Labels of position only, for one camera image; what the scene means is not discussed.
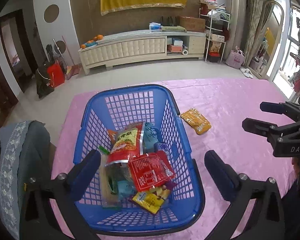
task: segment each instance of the pink tablecloth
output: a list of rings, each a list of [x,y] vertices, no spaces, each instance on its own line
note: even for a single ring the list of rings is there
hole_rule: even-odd
[[[266,138],[244,132],[242,129],[242,121],[246,117],[278,125],[292,122],[286,116],[264,113],[259,108],[262,101],[278,103],[285,100],[275,85],[265,80],[254,79],[194,79],[156,84],[171,90],[181,113],[195,107],[211,122],[212,128],[198,136],[184,122],[192,148],[191,156],[197,161],[205,191],[206,202],[202,216],[184,231],[151,239],[204,239],[225,213],[229,202],[222,199],[204,165],[204,154],[208,150],[215,150],[237,173],[246,173],[251,179],[266,180],[268,177],[274,177],[281,196],[288,191],[295,179],[290,158],[273,157],[271,145]],[[88,100],[96,93],[89,92],[74,97],[58,142],[52,178],[61,172],[68,173],[73,167],[74,148],[83,112]],[[248,206],[235,235],[243,230],[252,204]],[[53,209],[63,232],[72,236],[55,203]],[[100,238],[114,240],[119,237],[100,235]]]

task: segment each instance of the yellow snack package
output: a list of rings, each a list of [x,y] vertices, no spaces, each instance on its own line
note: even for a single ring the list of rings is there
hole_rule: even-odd
[[[195,130],[198,135],[203,134],[211,128],[210,122],[195,108],[191,108],[181,117]]]
[[[155,215],[175,186],[174,182],[168,181],[163,186],[138,192],[131,201]]]

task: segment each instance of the mirror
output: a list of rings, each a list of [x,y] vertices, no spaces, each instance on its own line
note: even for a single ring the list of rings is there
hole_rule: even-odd
[[[247,61],[251,72],[260,79],[266,78],[266,72],[281,40],[283,19],[284,11],[279,3],[273,0],[264,3],[252,53]]]

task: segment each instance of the shelf rack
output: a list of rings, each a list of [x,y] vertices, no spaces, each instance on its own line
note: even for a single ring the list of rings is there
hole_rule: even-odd
[[[222,14],[225,14],[225,15],[228,15],[228,16],[229,16],[229,20],[224,20],[224,19],[218,19],[218,18],[216,18],[216,17],[213,17],[214,12],[220,12],[220,11],[217,11],[217,10],[214,10],[214,9],[212,9],[211,11],[212,11],[212,13],[211,13],[211,17],[210,17],[209,15],[201,14],[201,8],[199,9],[199,18],[200,18],[201,16],[205,16],[205,17],[209,17],[209,18],[211,19],[211,21],[210,21],[210,26],[207,26],[207,25],[205,26],[206,28],[210,29],[209,38],[208,38],[208,47],[207,47],[206,54],[205,54],[205,61],[206,61],[207,56],[208,56],[208,50],[209,50],[210,41],[214,41],[214,40],[212,40],[212,38],[211,38],[211,36],[212,36],[212,35],[211,35],[211,30],[215,30],[215,31],[218,31],[218,32],[222,32],[222,30],[218,30],[218,29],[212,28],[212,21],[213,21],[213,19],[215,19],[215,20],[221,20],[221,21],[227,22],[227,23],[228,23],[227,30],[229,30],[229,26],[230,26],[230,16],[231,16],[231,15],[230,15],[229,13],[222,12]],[[226,41],[223,41],[223,42],[221,42],[221,43],[224,43],[224,45],[223,45],[223,52],[222,52],[222,56],[221,56],[221,62],[222,62]]]

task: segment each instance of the blue plastic basket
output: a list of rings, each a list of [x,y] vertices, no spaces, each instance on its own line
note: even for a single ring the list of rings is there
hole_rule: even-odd
[[[74,164],[101,145],[111,150],[107,129],[120,130],[134,122],[152,122],[168,144],[168,156],[177,183],[170,198],[154,216],[127,200],[119,210],[102,207],[99,174],[95,174],[76,205],[96,233],[113,236],[151,236],[172,233],[192,225],[202,214],[205,194],[188,137],[174,97],[160,85],[103,91],[87,103],[79,131]]]

